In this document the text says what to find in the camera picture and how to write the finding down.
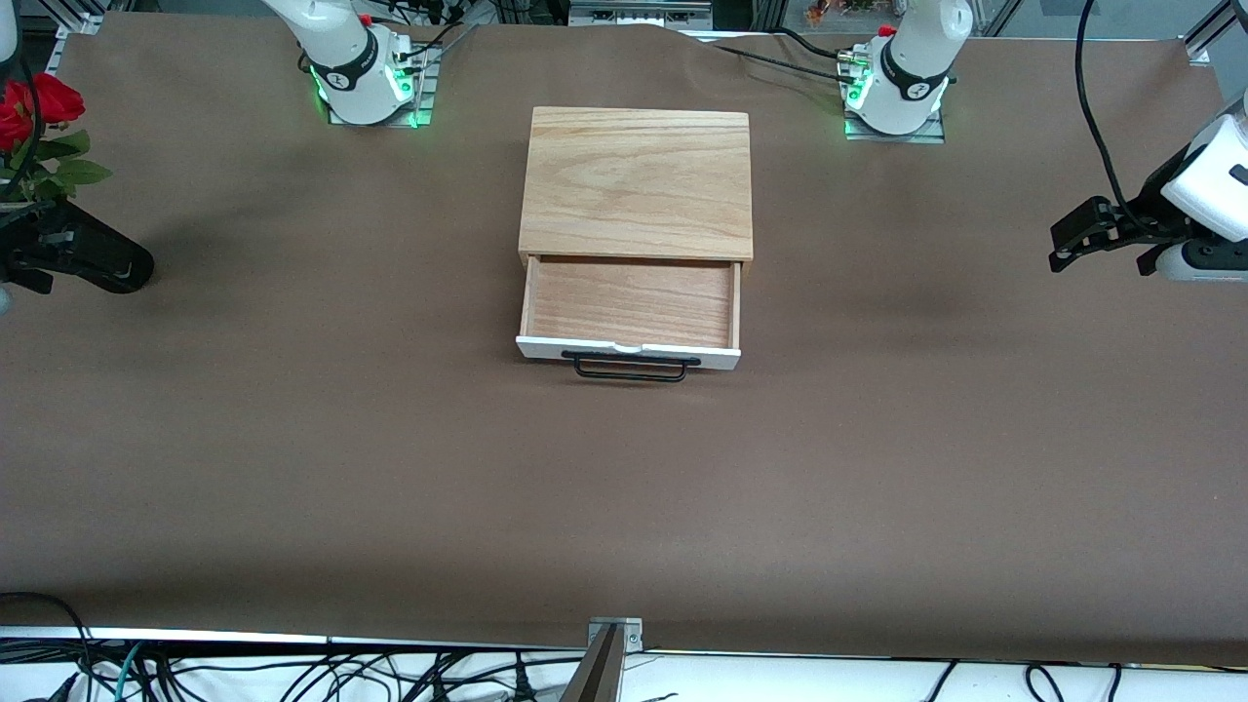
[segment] teal cable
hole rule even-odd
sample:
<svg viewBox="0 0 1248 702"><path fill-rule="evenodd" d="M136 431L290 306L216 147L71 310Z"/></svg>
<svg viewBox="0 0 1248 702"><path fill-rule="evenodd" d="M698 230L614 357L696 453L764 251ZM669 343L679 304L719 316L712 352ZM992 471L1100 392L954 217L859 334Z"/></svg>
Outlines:
<svg viewBox="0 0 1248 702"><path fill-rule="evenodd" d="M121 702L122 697L125 697L126 676L130 675L130 666L134 665L135 655L139 653L139 647L142 645L144 642L140 641L131 646L130 653L126 653L126 660L121 662L121 672L117 673L117 690L112 691L112 702Z"/></svg>

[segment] red flower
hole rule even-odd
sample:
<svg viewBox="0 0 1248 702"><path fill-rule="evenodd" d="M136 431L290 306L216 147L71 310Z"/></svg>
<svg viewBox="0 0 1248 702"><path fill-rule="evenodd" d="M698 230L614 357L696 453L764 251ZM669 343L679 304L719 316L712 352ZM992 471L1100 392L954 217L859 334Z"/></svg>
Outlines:
<svg viewBox="0 0 1248 702"><path fill-rule="evenodd" d="M50 74L35 74L39 114L46 124L71 122L82 116L82 95Z"/></svg>
<svg viewBox="0 0 1248 702"><path fill-rule="evenodd" d="M4 104L0 104L0 151L12 152L34 129L30 90L25 84L10 80L5 86Z"/></svg>

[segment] brown table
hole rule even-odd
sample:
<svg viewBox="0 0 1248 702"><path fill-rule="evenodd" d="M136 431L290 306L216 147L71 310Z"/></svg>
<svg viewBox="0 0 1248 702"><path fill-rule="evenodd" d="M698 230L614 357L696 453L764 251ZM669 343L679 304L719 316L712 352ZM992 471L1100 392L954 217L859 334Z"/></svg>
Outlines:
<svg viewBox="0 0 1248 702"><path fill-rule="evenodd" d="M948 144L902 146L678 34L484 27L429 129L361 130L276 20L112 15L61 71L117 174L80 201L160 279L0 319L0 586L96 625L1243 662L1248 290L1048 272L1107 190L1071 52L971 41ZM1133 191L1214 76L1179 42L1088 57ZM750 114L738 371L520 357L534 105Z"/></svg>

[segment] black drawer handle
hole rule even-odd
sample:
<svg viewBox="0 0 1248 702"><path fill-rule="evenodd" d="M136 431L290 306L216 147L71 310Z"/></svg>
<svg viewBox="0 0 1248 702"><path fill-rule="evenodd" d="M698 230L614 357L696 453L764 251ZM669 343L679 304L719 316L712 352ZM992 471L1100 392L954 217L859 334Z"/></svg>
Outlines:
<svg viewBox="0 0 1248 702"><path fill-rule="evenodd" d="M644 380L649 382L680 382L689 375L689 368L700 366L701 358L664 358L661 356L633 356L629 353L599 353L564 351L564 358L572 358L572 367L580 377L594 380ZM594 368L594 363L603 366L626 366L633 370L607 370ZM638 368L654 368L655 371L673 372L639 372Z"/></svg>

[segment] wooden box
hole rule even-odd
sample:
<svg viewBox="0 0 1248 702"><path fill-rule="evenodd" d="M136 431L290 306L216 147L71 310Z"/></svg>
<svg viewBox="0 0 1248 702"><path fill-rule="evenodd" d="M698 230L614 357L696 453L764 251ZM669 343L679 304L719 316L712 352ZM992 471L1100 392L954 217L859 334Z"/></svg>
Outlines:
<svg viewBox="0 0 1248 702"><path fill-rule="evenodd" d="M534 109L519 252L525 356L734 368L748 115Z"/></svg>

